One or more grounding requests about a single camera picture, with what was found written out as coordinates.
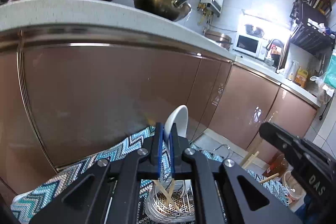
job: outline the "wooden stick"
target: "wooden stick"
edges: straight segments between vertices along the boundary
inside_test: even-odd
[[[167,198],[169,203],[171,203],[173,205],[175,210],[177,210],[179,213],[182,213],[180,208],[176,205],[176,203],[172,200],[171,196],[167,193],[165,187],[163,187],[162,184],[158,180],[153,180],[153,182],[155,183],[156,186],[158,186],[158,188],[161,190],[161,192],[165,195],[165,197]]]
[[[250,152],[248,152],[248,154],[245,156],[245,158],[242,159],[242,161],[240,162],[240,166],[243,166],[245,162],[247,162],[247,160],[250,158],[250,156],[252,156],[252,154],[254,154],[257,150],[259,145],[263,142],[263,139],[259,137],[258,142],[255,144],[254,148],[251,149]]]
[[[261,180],[259,183],[260,183],[260,184],[263,184],[263,183],[265,183],[265,182],[268,182],[268,181],[271,180],[271,179],[274,179],[274,178],[278,177],[279,175],[280,175],[279,173],[276,173],[276,174],[274,174],[274,175],[269,176],[268,178],[265,178],[265,179]]]
[[[168,192],[168,195],[171,197],[171,195],[173,194],[173,191],[174,191],[174,189],[175,189],[175,180],[174,179],[172,179],[171,180],[171,183],[170,183],[170,189],[169,189],[169,192]],[[168,206],[169,206],[169,201],[168,201],[168,199],[166,200],[166,204],[165,204],[165,206],[168,208]]]
[[[259,154],[259,151],[255,152],[254,155],[252,155],[251,159],[247,163],[245,163],[242,166],[242,168],[246,169],[253,162],[253,160],[258,156],[258,154]]]

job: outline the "glossy cabinet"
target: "glossy cabinet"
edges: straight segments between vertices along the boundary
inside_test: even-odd
[[[0,194],[4,199],[6,205],[10,207],[13,198],[16,196],[15,193],[6,184],[4,184],[0,179]]]
[[[189,140],[194,136],[202,118],[220,66],[220,61],[207,58],[201,59],[201,62],[199,63],[193,88],[187,102],[189,119],[186,136]]]
[[[266,118],[279,86],[234,65],[209,128],[246,149]]]
[[[0,178],[16,193],[56,173],[29,124],[17,75],[16,53],[0,54]]]
[[[229,76],[231,67],[232,67],[231,62],[221,62],[215,84],[212,88],[210,98],[207,102],[207,105],[203,111],[201,120],[198,123],[198,126],[193,136],[187,136],[188,139],[192,140],[192,139],[197,138],[199,135],[203,133],[204,130],[206,130],[206,128],[208,128],[210,121],[218,106],[218,103],[221,99],[221,96],[223,94],[224,87],[225,87],[227,78]]]
[[[57,166],[105,150],[187,104],[201,59],[152,48],[25,51],[32,113]]]
[[[302,101],[289,91],[280,88],[266,121],[274,122],[291,134],[303,137],[316,114],[316,109]],[[247,150],[254,149],[260,143],[259,134],[253,139]],[[265,140],[258,146],[258,158],[271,163],[279,152]]]

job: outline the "black metal rack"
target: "black metal rack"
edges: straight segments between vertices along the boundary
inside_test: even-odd
[[[335,46],[335,39],[320,33],[318,28],[310,23],[304,22],[301,22],[295,27],[289,42],[297,45],[312,55],[315,55],[316,52],[323,50],[324,48],[334,48]]]
[[[320,33],[318,28],[308,23],[308,18],[326,23],[332,11],[330,0],[295,0],[290,17],[298,24],[289,42],[315,55],[316,52],[334,47],[335,39]]]
[[[295,2],[293,3],[293,9],[290,15],[290,17],[294,20],[300,21],[301,16],[299,15],[299,11],[300,11],[301,2],[306,3],[310,7],[319,10],[320,12],[322,12],[322,14],[324,14],[326,18],[330,15],[332,11],[330,0],[295,0]]]

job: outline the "plastic bag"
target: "plastic bag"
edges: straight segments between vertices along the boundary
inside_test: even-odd
[[[326,104],[327,102],[329,102],[330,98],[334,94],[334,89],[332,89],[331,87],[327,86],[324,83],[326,74],[327,73],[324,73],[320,77],[317,77],[317,76],[310,77],[310,80],[315,81],[319,88],[319,91],[316,97],[317,97],[317,100],[319,100],[322,104]]]
[[[333,50],[333,54],[331,55],[324,82],[336,89],[336,50]]]

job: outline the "metal screw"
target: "metal screw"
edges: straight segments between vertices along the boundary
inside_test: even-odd
[[[108,163],[109,163],[109,161],[107,159],[100,159],[97,162],[99,167],[104,167],[104,166],[108,165]]]
[[[227,167],[232,167],[232,166],[234,166],[234,164],[235,164],[235,162],[232,159],[224,160],[224,165],[227,166]]]
[[[195,154],[195,149],[192,148],[186,148],[184,150],[184,153],[186,153],[187,155],[194,155]]]
[[[141,156],[148,154],[148,150],[146,148],[139,148],[137,152]]]

